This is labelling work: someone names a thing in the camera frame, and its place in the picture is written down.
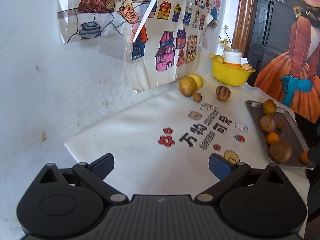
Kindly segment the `striped pepino melon front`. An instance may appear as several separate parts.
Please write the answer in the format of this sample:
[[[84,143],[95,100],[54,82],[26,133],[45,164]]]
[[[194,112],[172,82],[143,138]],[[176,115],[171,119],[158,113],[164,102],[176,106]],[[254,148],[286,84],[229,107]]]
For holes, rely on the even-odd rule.
[[[275,121],[271,116],[265,115],[260,118],[259,120],[259,126],[262,131],[270,133],[275,128]]]

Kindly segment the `small brown longan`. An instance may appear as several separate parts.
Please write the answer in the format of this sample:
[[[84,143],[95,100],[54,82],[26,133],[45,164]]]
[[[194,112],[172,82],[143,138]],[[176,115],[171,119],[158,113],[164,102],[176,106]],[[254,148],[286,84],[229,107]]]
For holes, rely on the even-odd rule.
[[[194,93],[193,94],[193,100],[195,102],[201,102],[202,101],[202,95],[200,93]]]
[[[277,128],[282,130],[285,127],[285,122],[284,121],[278,121],[277,122]]]

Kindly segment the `brown kiwi fruit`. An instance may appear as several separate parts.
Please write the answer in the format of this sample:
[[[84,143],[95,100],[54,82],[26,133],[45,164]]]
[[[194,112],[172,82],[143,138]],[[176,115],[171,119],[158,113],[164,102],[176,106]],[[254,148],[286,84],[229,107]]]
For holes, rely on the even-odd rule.
[[[268,152],[277,162],[285,163],[291,157],[292,147],[287,141],[279,140],[270,146]]]

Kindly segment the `small brown longan front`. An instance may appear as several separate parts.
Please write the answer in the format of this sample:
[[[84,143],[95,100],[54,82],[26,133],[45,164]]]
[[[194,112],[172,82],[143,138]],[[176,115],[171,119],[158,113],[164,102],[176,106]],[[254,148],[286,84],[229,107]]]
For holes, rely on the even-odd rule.
[[[282,130],[285,127],[285,122],[284,121],[278,121],[277,122],[277,128]]]

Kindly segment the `metal baking tray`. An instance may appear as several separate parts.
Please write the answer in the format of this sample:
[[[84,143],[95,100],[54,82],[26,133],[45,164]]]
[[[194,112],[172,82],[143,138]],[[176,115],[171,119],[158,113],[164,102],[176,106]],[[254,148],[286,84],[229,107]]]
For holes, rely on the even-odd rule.
[[[276,113],[273,116],[276,124],[273,132],[276,132],[279,135],[279,140],[287,141],[292,147],[292,154],[290,159],[285,163],[279,163],[273,157],[271,157],[268,152],[271,146],[266,142],[268,133],[262,131],[259,126],[259,120],[264,116],[263,104],[260,102],[247,100],[246,106],[256,126],[264,151],[270,161],[281,166],[302,168],[305,170],[313,170],[316,167],[316,164],[314,163],[305,164],[302,162],[300,154],[304,151],[307,151],[309,148],[297,124],[287,110],[278,107]],[[285,127],[282,130],[277,128],[278,121],[285,122]]]

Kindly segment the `boy with fan drawing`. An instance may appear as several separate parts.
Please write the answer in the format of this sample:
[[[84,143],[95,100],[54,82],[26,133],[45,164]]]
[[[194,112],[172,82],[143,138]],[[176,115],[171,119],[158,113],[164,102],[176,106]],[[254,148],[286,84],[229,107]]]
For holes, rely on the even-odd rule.
[[[130,36],[151,0],[57,0],[63,43],[114,35]]]

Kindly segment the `striped pepino melon back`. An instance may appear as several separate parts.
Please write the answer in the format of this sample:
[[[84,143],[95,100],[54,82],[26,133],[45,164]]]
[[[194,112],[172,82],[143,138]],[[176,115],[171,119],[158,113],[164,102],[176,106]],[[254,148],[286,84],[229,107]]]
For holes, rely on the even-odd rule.
[[[225,86],[218,86],[216,89],[216,97],[220,101],[227,101],[231,96],[231,90]]]

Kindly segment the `woman orange dress poster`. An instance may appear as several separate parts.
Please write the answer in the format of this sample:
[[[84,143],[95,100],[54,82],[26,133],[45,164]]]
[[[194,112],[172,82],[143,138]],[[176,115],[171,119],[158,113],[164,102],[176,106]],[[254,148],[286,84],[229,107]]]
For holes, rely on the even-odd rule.
[[[257,75],[254,85],[309,121],[319,118],[319,0],[295,5],[289,47]]]

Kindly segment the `small orange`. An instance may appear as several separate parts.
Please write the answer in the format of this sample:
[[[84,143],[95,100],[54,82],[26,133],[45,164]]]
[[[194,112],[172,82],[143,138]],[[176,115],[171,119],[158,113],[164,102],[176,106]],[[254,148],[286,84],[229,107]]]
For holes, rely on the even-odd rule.
[[[279,141],[279,135],[276,132],[270,132],[268,133],[267,137],[266,137],[266,142],[269,145],[272,145],[275,142]]]
[[[310,163],[310,160],[308,158],[308,151],[304,151],[300,154],[300,158],[302,160],[303,163],[308,164]]]

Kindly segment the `striped pepino melon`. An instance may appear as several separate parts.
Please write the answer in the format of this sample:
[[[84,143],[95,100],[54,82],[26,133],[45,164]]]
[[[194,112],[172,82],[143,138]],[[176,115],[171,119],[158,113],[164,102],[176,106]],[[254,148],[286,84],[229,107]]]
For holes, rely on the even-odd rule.
[[[260,118],[259,120],[259,126],[262,131],[270,133],[275,128],[275,121],[271,116],[265,115]]]
[[[225,86],[218,86],[216,89],[216,97],[220,101],[227,101],[231,96],[231,90]]]

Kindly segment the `green-brown passion fruit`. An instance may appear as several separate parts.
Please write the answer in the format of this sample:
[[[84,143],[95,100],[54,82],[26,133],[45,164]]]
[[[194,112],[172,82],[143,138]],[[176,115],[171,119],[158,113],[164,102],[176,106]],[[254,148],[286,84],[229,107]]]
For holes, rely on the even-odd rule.
[[[268,99],[263,104],[263,112],[267,116],[273,116],[277,111],[277,106],[275,102],[271,99]]]

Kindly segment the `yellow plastic bowl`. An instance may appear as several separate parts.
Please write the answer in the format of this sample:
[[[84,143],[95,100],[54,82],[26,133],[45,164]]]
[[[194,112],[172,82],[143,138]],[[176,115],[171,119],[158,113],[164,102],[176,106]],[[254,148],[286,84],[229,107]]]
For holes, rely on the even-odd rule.
[[[256,69],[246,70],[242,67],[233,67],[218,60],[217,55],[209,54],[212,63],[212,76],[221,83],[233,87],[244,85],[249,76],[256,72]]]

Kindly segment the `yellow lemon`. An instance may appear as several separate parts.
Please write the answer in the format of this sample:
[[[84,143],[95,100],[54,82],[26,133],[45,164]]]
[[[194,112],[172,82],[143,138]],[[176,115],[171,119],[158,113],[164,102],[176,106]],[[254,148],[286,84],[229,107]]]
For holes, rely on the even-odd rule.
[[[189,77],[192,77],[195,80],[196,83],[196,90],[199,90],[203,87],[203,78],[195,73],[191,73],[188,75]]]

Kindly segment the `white jar with flowers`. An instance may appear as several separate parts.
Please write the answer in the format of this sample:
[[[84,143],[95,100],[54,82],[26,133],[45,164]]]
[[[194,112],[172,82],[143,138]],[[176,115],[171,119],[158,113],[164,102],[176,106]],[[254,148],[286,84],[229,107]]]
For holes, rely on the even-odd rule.
[[[231,39],[227,33],[228,25],[225,24],[223,26],[223,31],[226,35],[226,38],[222,38],[219,36],[220,44],[223,45],[223,60],[225,64],[228,64],[233,67],[240,68],[241,67],[241,58],[242,52],[239,49],[235,49],[232,45]]]

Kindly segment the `green-yellow round fruit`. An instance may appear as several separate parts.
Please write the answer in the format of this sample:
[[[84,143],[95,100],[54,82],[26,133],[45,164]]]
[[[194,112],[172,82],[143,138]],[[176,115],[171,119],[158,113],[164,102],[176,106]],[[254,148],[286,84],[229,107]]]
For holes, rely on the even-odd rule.
[[[180,79],[179,91],[183,96],[190,97],[193,95],[197,87],[197,84],[193,77],[185,76]]]

